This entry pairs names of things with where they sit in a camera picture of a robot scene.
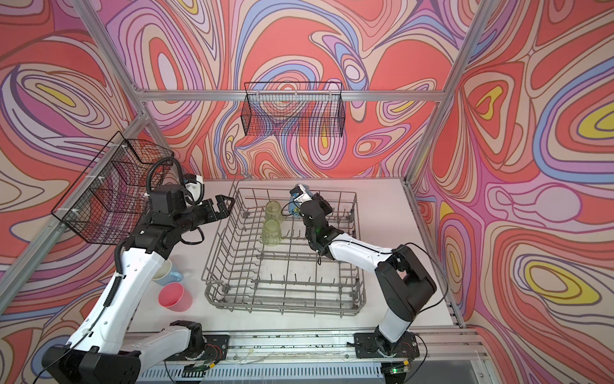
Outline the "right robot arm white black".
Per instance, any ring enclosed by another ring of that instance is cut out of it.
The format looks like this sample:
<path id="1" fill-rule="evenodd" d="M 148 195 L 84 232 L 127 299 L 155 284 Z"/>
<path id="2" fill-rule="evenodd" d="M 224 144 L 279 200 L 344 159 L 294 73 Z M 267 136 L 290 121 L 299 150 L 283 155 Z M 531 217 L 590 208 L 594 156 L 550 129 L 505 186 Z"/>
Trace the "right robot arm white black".
<path id="1" fill-rule="evenodd" d="M 408 246 L 374 246 L 329 224 L 327 216 L 333 208 L 321 195 L 303 194 L 297 206 L 305 225 L 305 238 L 313 251 L 375 275 L 388 310 L 374 336 L 390 349 L 436 293 L 434 279 Z"/>

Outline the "green glass cup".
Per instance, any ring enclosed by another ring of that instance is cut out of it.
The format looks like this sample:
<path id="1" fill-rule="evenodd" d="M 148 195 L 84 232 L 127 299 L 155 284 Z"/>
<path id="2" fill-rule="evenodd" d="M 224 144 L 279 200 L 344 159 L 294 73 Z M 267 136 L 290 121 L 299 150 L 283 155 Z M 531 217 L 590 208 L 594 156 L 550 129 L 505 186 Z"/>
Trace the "green glass cup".
<path id="1" fill-rule="evenodd" d="M 278 201 L 269 201 L 265 205 L 265 220 L 275 220 L 278 223 L 284 222 L 282 206 Z"/>
<path id="2" fill-rule="evenodd" d="M 262 227 L 262 243 L 264 246 L 278 246 L 281 244 L 281 225 L 275 219 L 267 220 Z"/>

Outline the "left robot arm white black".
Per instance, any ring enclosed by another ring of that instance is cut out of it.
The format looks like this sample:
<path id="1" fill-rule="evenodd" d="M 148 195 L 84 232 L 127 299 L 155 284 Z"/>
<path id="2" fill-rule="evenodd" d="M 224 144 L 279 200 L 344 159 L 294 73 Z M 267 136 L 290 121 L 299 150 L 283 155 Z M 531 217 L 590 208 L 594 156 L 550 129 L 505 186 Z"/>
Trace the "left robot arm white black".
<path id="1" fill-rule="evenodd" d="M 194 197 L 182 184 L 148 189 L 150 210 L 114 250 L 116 271 L 83 324 L 61 347 L 43 355 L 44 371 L 59 383 L 134 383 L 143 370 L 178 355 L 197 360 L 206 351 L 201 325 L 176 321 L 125 347 L 124 338 L 156 272 L 185 233 L 230 216 L 234 198 Z"/>

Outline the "light blue mug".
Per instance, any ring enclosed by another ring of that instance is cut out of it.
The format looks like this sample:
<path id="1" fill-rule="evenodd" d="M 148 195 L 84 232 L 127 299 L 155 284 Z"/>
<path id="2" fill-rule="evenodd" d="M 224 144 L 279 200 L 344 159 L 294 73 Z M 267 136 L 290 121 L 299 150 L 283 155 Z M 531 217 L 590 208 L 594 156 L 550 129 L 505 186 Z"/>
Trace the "light blue mug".
<path id="1" fill-rule="evenodd" d="M 159 286 L 167 286 L 171 283 L 180 283 L 183 279 L 184 276 L 177 269 L 176 265 L 174 265 L 171 260 L 167 259 L 154 274 L 152 282 Z"/>

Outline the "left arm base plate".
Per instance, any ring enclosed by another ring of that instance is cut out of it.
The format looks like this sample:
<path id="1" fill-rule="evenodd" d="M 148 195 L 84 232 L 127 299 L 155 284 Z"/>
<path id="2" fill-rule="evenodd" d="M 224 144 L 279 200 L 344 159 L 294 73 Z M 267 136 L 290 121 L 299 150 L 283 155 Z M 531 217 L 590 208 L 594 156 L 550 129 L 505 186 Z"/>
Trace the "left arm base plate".
<path id="1" fill-rule="evenodd" d="M 230 344 L 228 334 L 205 334 L 203 341 L 184 352 L 171 355 L 166 362 L 205 362 L 219 363 L 226 360 Z"/>

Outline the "blue floral ceramic mug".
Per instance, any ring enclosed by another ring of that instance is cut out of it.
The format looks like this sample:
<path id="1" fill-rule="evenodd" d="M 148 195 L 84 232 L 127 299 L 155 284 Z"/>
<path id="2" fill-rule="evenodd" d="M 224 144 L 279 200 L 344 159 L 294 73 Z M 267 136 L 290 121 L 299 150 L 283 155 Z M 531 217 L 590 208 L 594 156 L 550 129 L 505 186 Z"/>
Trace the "blue floral ceramic mug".
<path id="1" fill-rule="evenodd" d="M 310 201 L 313 197 L 313 193 L 309 190 L 301 190 L 294 188 L 290 192 L 290 200 L 288 212 L 291 216 L 300 216 L 300 207 L 304 202 Z"/>

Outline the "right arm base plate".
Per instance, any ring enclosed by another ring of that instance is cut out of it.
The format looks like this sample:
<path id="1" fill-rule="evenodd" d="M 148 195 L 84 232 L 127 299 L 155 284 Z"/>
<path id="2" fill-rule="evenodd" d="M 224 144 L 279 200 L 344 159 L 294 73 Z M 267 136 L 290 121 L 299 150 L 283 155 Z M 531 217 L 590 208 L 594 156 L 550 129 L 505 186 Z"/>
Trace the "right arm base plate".
<path id="1" fill-rule="evenodd" d="M 396 342 L 388 341 L 376 333 L 355 333 L 353 342 L 347 342 L 358 358 L 406 358 L 413 361 L 421 356 L 416 335 L 405 332 Z"/>

